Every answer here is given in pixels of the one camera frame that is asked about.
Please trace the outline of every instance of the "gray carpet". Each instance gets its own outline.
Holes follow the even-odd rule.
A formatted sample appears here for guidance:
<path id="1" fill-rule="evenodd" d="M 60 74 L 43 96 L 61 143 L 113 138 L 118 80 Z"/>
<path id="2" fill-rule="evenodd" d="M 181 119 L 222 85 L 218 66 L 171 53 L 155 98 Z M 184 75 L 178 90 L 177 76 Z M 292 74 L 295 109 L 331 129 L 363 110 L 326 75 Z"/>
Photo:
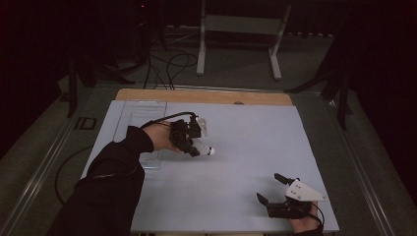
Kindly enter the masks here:
<path id="1" fill-rule="evenodd" d="M 196 66 L 188 67 L 173 80 L 173 84 L 177 89 L 261 89 L 280 92 L 313 78 L 330 43 L 331 38 L 284 38 L 278 54 L 283 79 L 277 82 L 271 75 L 266 45 L 248 46 L 250 50 L 244 47 L 226 49 L 223 44 L 214 41 L 208 43 L 205 75 L 198 77 Z M 170 49 L 183 49 L 196 54 L 196 45 L 195 39 L 189 38 L 183 44 L 171 45 Z M 151 54 L 169 60 L 175 53 L 153 51 Z M 185 57 L 178 58 L 175 63 L 184 64 L 186 60 Z M 153 88 L 157 81 L 158 88 L 163 89 L 162 82 L 168 84 L 166 63 L 155 58 L 151 63 L 157 69 L 150 73 L 148 88 Z M 175 70 L 180 68 L 171 69 L 171 75 L 175 75 Z M 146 74 L 147 67 L 143 67 L 128 75 L 127 79 L 137 82 L 131 87 L 141 88 Z M 349 96 L 352 112 L 346 117 L 348 130 L 344 132 L 335 121 L 335 109 L 318 96 L 317 91 L 322 87 L 318 85 L 291 97 L 299 110 L 334 207 L 340 226 L 340 231 L 335 235 L 384 235 L 381 233 L 384 231 L 393 232 L 394 235 L 417 235 L 416 207 L 400 183 L 354 92 Z M 65 118 L 68 104 L 56 101 L 3 157 L 0 162 L 2 225 L 37 165 L 45 156 L 53 155 L 49 151 L 56 150 L 56 161 L 50 163 L 47 178 L 33 202 L 28 202 L 28 212 L 22 212 L 10 235 L 44 235 L 60 208 L 54 193 L 55 173 L 59 165 L 71 154 L 93 145 L 108 105 L 119 88 L 127 87 L 105 78 L 100 78 L 94 89 L 81 88 L 81 101 L 84 102 L 80 103 L 74 119 Z M 93 130 L 73 130 L 79 117 L 95 118 L 97 126 Z M 63 127 L 69 127 L 70 132 L 60 132 Z M 51 148 L 58 147 L 54 146 L 57 137 L 62 140 L 60 148 Z M 71 194 L 88 156 L 89 149 L 77 154 L 62 169 L 58 187 L 63 199 Z M 373 187 L 372 193 L 366 189 L 369 183 Z M 380 212 L 373 206 L 375 201 L 381 205 L 384 217 L 388 220 L 388 231 L 384 229 L 387 225 L 380 223 Z"/>

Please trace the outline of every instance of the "dark background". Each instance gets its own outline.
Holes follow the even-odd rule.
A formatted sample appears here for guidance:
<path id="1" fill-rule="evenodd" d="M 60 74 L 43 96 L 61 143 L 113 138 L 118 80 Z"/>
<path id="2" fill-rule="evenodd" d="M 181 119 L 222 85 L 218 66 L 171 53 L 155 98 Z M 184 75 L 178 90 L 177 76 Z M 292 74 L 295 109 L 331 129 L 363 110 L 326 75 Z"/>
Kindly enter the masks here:
<path id="1" fill-rule="evenodd" d="M 56 82 L 68 74 L 70 42 L 83 42 L 83 45 L 79 45 L 82 45 L 85 53 L 104 62 L 129 51 L 129 48 L 118 47 L 126 41 L 120 41 L 120 38 L 103 31 L 109 22 L 97 13 L 97 4 L 111 6 L 113 2 L 118 6 L 120 2 L 129 5 L 129 1 L 110 0 L 89 1 L 88 4 L 85 1 L 51 0 L 1 3 L 0 156 L 61 95 Z M 270 1 L 258 2 L 267 6 L 265 11 L 248 11 L 252 9 L 251 6 L 230 8 L 231 4 L 238 4 L 236 1 L 229 1 L 228 5 L 224 1 L 213 1 L 214 5 L 209 10 L 237 15 L 273 16 L 275 9 L 268 7 Z M 352 65 L 350 88 L 358 93 L 361 105 L 416 203 L 417 187 L 413 183 L 413 173 L 417 168 L 414 154 L 417 149 L 414 124 L 417 119 L 417 48 L 414 43 L 417 5 L 414 1 L 387 0 L 376 3 L 303 2 L 293 6 L 286 32 L 300 31 L 304 36 L 309 32 L 324 35 L 338 33 L 321 71 L 329 70 L 340 62 Z M 166 24 L 200 24 L 199 1 L 163 1 L 162 7 L 165 9 L 163 21 Z M 125 11 L 123 9 L 126 8 L 120 8 L 119 13 Z M 230 12 L 230 9 L 241 12 Z M 117 21 L 123 26 L 130 20 L 119 18 Z M 80 33 L 86 31 L 89 33 L 87 39 L 80 37 Z M 126 37 L 125 40 L 132 41 L 132 38 Z M 102 50 L 89 51 L 92 48 Z"/>

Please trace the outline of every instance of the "person's left hand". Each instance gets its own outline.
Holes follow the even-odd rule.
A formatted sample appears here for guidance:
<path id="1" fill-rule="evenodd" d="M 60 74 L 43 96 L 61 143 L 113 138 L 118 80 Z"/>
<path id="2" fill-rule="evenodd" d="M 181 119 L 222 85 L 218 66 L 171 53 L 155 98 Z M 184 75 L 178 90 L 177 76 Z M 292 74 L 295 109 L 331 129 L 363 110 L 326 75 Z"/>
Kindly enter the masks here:
<path id="1" fill-rule="evenodd" d="M 170 149 L 176 152 L 181 150 L 169 140 L 171 130 L 169 122 L 161 121 L 143 128 L 153 142 L 153 150 Z"/>

